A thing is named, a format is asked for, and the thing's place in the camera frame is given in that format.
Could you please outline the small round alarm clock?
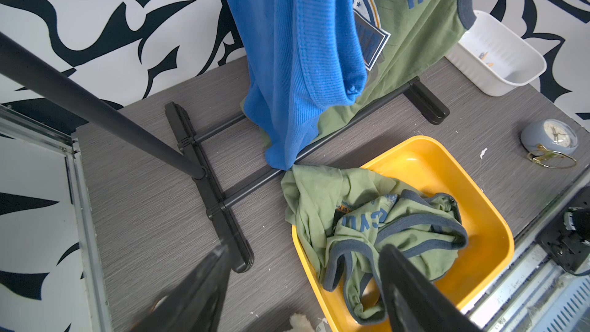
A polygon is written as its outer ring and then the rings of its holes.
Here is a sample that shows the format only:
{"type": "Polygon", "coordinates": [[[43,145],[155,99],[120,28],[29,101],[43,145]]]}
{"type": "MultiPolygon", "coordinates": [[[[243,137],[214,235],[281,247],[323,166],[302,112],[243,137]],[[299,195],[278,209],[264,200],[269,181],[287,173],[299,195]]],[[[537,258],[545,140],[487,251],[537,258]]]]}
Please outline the small round alarm clock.
{"type": "Polygon", "coordinates": [[[569,169],[577,165],[572,156],[579,147],[574,130],[565,122],[545,119],[529,123],[519,135],[527,158],[547,169],[569,169]]]}

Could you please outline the dark green printed tank top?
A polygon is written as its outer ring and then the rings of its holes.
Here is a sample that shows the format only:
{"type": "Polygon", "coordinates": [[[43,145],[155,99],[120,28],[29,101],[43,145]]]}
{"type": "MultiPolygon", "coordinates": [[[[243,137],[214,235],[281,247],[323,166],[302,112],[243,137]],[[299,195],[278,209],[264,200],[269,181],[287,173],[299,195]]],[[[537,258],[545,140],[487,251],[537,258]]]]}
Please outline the dark green printed tank top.
{"type": "Polygon", "coordinates": [[[476,21],[473,0],[353,0],[353,13],[367,83],[353,105],[321,115],[320,138],[441,60],[476,21]]]}

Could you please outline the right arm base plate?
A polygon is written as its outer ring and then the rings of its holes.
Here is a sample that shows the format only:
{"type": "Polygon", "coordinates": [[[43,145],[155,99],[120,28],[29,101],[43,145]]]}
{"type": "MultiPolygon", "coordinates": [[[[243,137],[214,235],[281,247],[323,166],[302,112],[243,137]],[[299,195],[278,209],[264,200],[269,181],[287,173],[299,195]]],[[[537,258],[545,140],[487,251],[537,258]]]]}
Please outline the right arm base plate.
{"type": "Polygon", "coordinates": [[[589,276],[589,186],[583,187],[541,230],[536,243],[570,275],[589,276]]]}

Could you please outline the yellow plastic tray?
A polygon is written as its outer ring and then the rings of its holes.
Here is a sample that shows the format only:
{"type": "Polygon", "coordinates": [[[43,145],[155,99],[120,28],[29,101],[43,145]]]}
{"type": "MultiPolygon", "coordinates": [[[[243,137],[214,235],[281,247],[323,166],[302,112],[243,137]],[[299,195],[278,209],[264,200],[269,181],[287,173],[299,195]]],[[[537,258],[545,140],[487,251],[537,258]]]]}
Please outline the yellow plastic tray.
{"type": "Polygon", "coordinates": [[[364,167],[399,178],[427,195],[442,192],[456,198],[469,242],[459,251],[450,272],[435,285],[460,311],[467,312],[513,259],[513,234],[502,215],[433,138],[409,138],[364,167]]]}

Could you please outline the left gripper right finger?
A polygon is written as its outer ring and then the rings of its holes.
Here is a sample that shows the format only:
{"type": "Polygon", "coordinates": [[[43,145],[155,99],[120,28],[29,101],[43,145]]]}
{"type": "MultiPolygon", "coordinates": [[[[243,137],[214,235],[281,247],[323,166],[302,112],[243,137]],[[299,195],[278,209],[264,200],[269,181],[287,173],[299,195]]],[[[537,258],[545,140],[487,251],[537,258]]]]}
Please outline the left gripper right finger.
{"type": "Polygon", "coordinates": [[[378,265],[391,330],[479,330],[393,245],[383,248],[378,265]]]}

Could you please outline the white plastic bin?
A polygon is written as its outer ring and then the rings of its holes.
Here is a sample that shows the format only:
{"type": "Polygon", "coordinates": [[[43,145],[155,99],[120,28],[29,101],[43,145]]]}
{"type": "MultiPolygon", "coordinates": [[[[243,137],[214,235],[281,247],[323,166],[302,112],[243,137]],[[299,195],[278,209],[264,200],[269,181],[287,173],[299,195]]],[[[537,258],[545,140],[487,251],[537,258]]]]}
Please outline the white plastic bin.
{"type": "Polygon", "coordinates": [[[504,96],[528,85],[547,69],[543,55],[489,13],[475,11],[476,21],[446,55],[446,59],[481,92],[504,96]],[[489,52],[488,67],[479,54],[489,52]]]}

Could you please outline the beige wooden clothespin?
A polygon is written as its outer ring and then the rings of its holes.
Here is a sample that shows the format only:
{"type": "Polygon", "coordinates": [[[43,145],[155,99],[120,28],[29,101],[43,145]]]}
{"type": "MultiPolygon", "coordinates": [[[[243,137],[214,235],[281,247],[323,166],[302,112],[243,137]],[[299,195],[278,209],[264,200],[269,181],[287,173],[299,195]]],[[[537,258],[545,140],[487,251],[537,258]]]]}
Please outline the beige wooden clothespin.
{"type": "Polygon", "coordinates": [[[489,57],[489,52],[482,52],[479,54],[479,60],[483,61],[488,67],[493,67],[494,62],[489,57]]]}

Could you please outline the blue tank top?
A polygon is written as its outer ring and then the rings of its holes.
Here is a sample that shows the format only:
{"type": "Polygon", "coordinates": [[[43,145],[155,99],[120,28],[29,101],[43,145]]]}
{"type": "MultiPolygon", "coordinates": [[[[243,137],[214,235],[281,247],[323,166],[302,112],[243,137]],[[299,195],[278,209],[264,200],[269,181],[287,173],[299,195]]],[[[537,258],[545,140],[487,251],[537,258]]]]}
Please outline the blue tank top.
{"type": "Polygon", "coordinates": [[[227,0],[244,44],[244,113],[270,138],[267,164],[288,170],[320,116],[361,95],[367,71],[352,0],[227,0]]]}

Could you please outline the white plush dog toy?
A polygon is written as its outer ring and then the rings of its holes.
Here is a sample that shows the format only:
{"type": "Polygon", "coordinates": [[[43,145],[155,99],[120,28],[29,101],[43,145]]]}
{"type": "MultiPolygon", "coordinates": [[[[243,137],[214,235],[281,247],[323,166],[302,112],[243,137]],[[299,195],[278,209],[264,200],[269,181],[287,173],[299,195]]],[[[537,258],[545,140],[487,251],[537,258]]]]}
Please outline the white plush dog toy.
{"type": "Polygon", "coordinates": [[[290,327],[285,332],[315,332],[315,328],[304,314],[293,314],[289,318],[290,327]]]}

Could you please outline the light green tank top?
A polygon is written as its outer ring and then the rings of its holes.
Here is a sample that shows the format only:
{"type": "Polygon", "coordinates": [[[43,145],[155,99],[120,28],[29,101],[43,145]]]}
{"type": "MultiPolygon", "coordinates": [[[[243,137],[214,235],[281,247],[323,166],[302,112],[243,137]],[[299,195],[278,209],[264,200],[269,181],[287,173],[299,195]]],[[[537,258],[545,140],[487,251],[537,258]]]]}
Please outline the light green tank top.
{"type": "Polygon", "coordinates": [[[459,205],[445,193],[432,197],[396,178],[362,168],[295,165],[281,187],[286,220],[324,290],[343,287],[344,302],[360,325],[387,318],[383,301],[364,307],[370,281],[381,289],[378,262],[396,247],[428,281],[443,278],[468,242],[459,205]]]}

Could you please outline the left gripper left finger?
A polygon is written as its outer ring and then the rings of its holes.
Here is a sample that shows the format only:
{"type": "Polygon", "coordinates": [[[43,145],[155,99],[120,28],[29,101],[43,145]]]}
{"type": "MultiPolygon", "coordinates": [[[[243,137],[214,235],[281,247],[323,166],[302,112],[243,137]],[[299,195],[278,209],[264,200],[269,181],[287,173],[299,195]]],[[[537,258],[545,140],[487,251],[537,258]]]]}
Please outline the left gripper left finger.
{"type": "Polygon", "coordinates": [[[227,293],[230,252],[224,244],[198,266],[133,331],[216,331],[227,293]]]}

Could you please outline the black clothes rack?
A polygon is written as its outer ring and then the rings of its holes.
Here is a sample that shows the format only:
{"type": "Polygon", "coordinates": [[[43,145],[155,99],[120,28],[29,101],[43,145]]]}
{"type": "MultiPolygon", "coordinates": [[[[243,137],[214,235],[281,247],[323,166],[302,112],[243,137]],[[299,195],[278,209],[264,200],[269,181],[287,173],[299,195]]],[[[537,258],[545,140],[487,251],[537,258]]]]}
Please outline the black clothes rack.
{"type": "Polygon", "coordinates": [[[6,35],[1,36],[1,74],[189,175],[220,242],[229,247],[234,272],[244,273],[252,267],[254,252],[231,208],[282,171],[272,168],[233,195],[226,195],[202,147],[203,141],[243,121],[244,114],[198,134],[186,110],[170,102],[165,106],[165,114],[178,144],[173,149],[6,35]]]}

